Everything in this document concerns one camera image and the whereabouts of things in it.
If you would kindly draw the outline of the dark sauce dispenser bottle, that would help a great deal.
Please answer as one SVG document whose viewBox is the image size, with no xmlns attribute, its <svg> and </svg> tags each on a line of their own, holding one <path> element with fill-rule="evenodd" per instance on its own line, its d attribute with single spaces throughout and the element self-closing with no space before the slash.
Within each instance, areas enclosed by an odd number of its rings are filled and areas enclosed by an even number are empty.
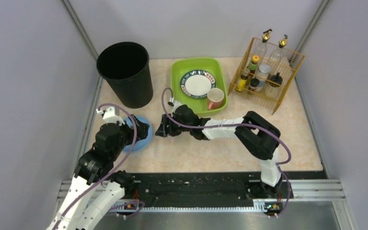
<svg viewBox="0 0 368 230">
<path fill-rule="evenodd" d="M 284 56 L 284 48 L 288 44 L 288 35 L 285 34 L 284 37 L 279 40 L 277 48 L 271 53 L 270 60 L 273 63 L 279 64 Z"/>
</svg>

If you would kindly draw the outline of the clear oil dispenser bottle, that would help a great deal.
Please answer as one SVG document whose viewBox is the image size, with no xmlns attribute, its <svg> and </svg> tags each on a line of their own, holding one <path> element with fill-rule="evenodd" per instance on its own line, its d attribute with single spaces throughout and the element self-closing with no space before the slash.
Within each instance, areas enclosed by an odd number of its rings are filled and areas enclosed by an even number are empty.
<svg viewBox="0 0 368 230">
<path fill-rule="evenodd" d="M 259 57 L 260 61 L 263 61 L 266 52 L 267 52 L 267 45 L 268 45 L 268 41 L 271 37 L 271 32 L 273 30 L 272 29 L 268 29 L 265 32 L 263 32 L 262 35 L 262 41 L 258 44 L 257 48 L 256 48 L 256 55 Z"/>
</svg>

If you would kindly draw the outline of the pink mug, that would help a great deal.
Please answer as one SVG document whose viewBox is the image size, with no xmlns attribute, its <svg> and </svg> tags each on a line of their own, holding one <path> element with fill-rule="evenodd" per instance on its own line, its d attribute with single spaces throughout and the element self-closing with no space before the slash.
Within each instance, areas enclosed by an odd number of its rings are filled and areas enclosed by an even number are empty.
<svg viewBox="0 0 368 230">
<path fill-rule="evenodd" d="M 207 109 L 214 110 L 222 106 L 225 98 L 224 92 L 219 88 L 213 88 L 207 93 Z"/>
</svg>

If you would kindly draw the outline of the blue plate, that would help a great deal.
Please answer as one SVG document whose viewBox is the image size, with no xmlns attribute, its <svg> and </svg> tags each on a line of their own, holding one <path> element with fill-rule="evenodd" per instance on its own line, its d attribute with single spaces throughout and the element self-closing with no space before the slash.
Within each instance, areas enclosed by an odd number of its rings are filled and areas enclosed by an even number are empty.
<svg viewBox="0 0 368 230">
<path fill-rule="evenodd" d="M 146 148 L 151 140 L 152 140 L 152 137 L 153 137 L 153 126 L 151 124 L 151 122 L 146 119 L 145 117 L 143 116 L 137 116 L 136 117 L 140 122 L 142 123 L 145 123 L 145 124 L 148 124 L 149 125 L 149 129 L 148 129 L 148 135 L 145 139 L 142 139 L 142 140 L 139 140 L 139 141 L 136 141 L 134 147 L 133 147 L 133 150 L 131 151 L 131 153 L 134 153 L 134 152 L 138 152 L 138 151 L 141 151 L 142 149 Z M 125 121 L 125 123 L 129 126 L 129 127 L 132 127 L 132 123 L 130 121 L 130 119 L 128 117 L 124 118 L 123 119 Z M 125 148 L 122 150 L 123 152 L 128 152 L 129 149 L 130 149 L 130 146 L 131 144 L 125 146 Z"/>
</svg>

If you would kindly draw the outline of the green plastic basin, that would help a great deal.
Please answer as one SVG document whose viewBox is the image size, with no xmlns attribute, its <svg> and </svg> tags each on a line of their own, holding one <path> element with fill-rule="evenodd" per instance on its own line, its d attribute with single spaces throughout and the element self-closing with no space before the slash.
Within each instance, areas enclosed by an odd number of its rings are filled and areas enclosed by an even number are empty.
<svg viewBox="0 0 368 230">
<path fill-rule="evenodd" d="M 185 95 L 179 86 L 179 81 L 181 77 L 195 69 L 206 70 L 210 72 L 217 81 L 216 88 L 221 89 L 225 98 L 223 100 L 222 106 L 218 109 L 208 110 L 207 109 L 207 96 L 203 99 L 194 99 Z M 175 100 L 180 101 L 182 104 L 186 104 L 189 108 L 193 110 L 198 116 L 207 116 L 220 112 L 227 105 L 227 87 L 224 74 L 222 72 L 221 65 L 218 60 L 211 57 L 196 57 L 187 58 L 183 60 L 176 61 L 171 67 L 171 77 L 170 86 L 173 91 L 173 96 Z"/>
</svg>

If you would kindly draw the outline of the small black cap bottle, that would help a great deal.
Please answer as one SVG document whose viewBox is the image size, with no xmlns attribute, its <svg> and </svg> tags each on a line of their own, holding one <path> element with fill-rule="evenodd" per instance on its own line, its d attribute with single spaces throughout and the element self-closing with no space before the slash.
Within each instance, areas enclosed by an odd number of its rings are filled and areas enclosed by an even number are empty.
<svg viewBox="0 0 368 230">
<path fill-rule="evenodd" d="M 260 81 L 257 78 L 252 78 L 248 87 L 248 94 L 253 94 L 253 92 L 257 90 L 259 84 Z"/>
</svg>

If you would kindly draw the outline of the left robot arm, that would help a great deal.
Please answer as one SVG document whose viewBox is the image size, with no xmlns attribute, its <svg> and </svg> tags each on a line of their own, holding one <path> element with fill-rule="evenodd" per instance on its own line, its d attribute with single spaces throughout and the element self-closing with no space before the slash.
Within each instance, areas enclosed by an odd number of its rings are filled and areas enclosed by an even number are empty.
<svg viewBox="0 0 368 230">
<path fill-rule="evenodd" d="M 49 230 L 92 230 L 134 184 L 125 171 L 111 172 L 120 153 L 150 137 L 151 125 L 131 115 L 106 119 L 92 148 L 82 155 L 69 191 Z"/>
</svg>

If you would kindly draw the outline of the white plate green rim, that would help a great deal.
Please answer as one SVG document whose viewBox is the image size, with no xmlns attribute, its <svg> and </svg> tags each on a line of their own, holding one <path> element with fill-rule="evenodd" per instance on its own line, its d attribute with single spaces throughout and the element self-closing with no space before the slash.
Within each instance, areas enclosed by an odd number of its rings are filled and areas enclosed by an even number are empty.
<svg viewBox="0 0 368 230">
<path fill-rule="evenodd" d="M 217 81 L 210 72 L 195 69 L 181 77 L 179 86 L 185 95 L 194 99 L 203 99 L 211 89 L 216 88 Z"/>
</svg>

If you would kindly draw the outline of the green label sauce bottle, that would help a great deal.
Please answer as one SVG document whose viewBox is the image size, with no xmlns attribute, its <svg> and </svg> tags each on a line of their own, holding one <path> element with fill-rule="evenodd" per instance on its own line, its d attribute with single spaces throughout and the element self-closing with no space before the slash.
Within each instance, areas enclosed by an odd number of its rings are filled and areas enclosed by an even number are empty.
<svg viewBox="0 0 368 230">
<path fill-rule="evenodd" d="M 249 70 L 250 79 L 254 77 L 259 61 L 260 61 L 260 57 L 258 55 L 253 55 L 249 64 L 247 65 L 247 69 Z"/>
</svg>

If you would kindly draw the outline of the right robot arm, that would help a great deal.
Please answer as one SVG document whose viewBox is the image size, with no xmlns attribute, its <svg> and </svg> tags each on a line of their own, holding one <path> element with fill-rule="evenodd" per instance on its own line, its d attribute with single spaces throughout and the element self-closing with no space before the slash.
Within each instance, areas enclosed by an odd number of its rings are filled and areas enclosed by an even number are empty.
<svg viewBox="0 0 368 230">
<path fill-rule="evenodd" d="M 172 112 L 163 114 L 156 136 L 175 137 L 189 132 L 197 140 L 238 139 L 259 160 L 261 179 L 248 189 L 252 198 L 278 198 L 282 176 L 276 167 L 280 131 L 256 112 L 248 111 L 236 119 L 216 120 L 197 116 L 178 101 L 169 102 Z"/>
</svg>

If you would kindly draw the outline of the silver lid glass jar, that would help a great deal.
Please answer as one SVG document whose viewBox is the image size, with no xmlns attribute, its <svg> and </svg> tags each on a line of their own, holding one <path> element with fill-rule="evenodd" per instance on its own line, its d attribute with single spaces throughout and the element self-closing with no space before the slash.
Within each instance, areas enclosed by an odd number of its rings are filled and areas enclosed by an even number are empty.
<svg viewBox="0 0 368 230">
<path fill-rule="evenodd" d="M 259 84 L 255 90 L 256 92 L 259 92 L 263 89 L 270 72 L 271 72 L 271 67 L 269 65 L 267 64 L 259 65 L 258 70 L 256 71 L 256 74 L 255 74 L 255 78 L 259 80 Z"/>
</svg>

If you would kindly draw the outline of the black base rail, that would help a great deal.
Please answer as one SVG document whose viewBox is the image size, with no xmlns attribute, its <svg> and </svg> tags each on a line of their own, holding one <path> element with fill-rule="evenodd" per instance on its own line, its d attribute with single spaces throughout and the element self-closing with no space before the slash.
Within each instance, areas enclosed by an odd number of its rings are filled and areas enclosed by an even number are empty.
<svg viewBox="0 0 368 230">
<path fill-rule="evenodd" d="M 254 198 L 285 200 L 286 182 L 275 192 L 260 182 L 258 172 L 135 173 L 135 184 L 124 200 L 145 207 L 252 207 Z"/>
</svg>

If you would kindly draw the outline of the black lid seasoning jar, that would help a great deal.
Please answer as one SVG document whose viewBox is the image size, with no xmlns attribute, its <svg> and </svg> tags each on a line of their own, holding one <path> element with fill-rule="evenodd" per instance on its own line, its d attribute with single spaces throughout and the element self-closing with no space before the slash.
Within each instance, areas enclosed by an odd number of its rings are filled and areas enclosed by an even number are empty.
<svg viewBox="0 0 368 230">
<path fill-rule="evenodd" d="M 282 83 L 283 78 L 280 75 L 280 72 L 277 72 L 275 75 L 271 75 L 265 89 L 266 96 L 276 100 L 280 94 Z"/>
</svg>

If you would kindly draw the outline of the small yellow label bottle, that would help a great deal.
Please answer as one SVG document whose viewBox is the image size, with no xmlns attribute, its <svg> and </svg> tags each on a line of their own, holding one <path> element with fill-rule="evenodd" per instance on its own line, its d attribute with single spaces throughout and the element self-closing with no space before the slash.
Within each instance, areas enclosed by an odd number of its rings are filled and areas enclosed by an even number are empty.
<svg viewBox="0 0 368 230">
<path fill-rule="evenodd" d="M 246 86 L 246 83 L 249 79 L 249 74 L 250 74 L 250 70 L 248 68 L 244 69 L 243 70 L 243 73 L 241 74 L 238 82 L 237 82 L 237 85 L 235 87 L 235 90 L 237 92 L 242 92 L 244 87 Z"/>
</svg>

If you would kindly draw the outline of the black plastic trash bin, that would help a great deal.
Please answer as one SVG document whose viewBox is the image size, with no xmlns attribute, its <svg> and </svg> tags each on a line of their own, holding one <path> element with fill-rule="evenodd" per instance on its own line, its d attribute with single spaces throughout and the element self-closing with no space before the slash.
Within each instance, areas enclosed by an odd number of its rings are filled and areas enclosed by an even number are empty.
<svg viewBox="0 0 368 230">
<path fill-rule="evenodd" d="M 124 106 L 138 109 L 153 98 L 149 60 L 144 46 L 120 42 L 100 53 L 96 68 Z"/>
</svg>

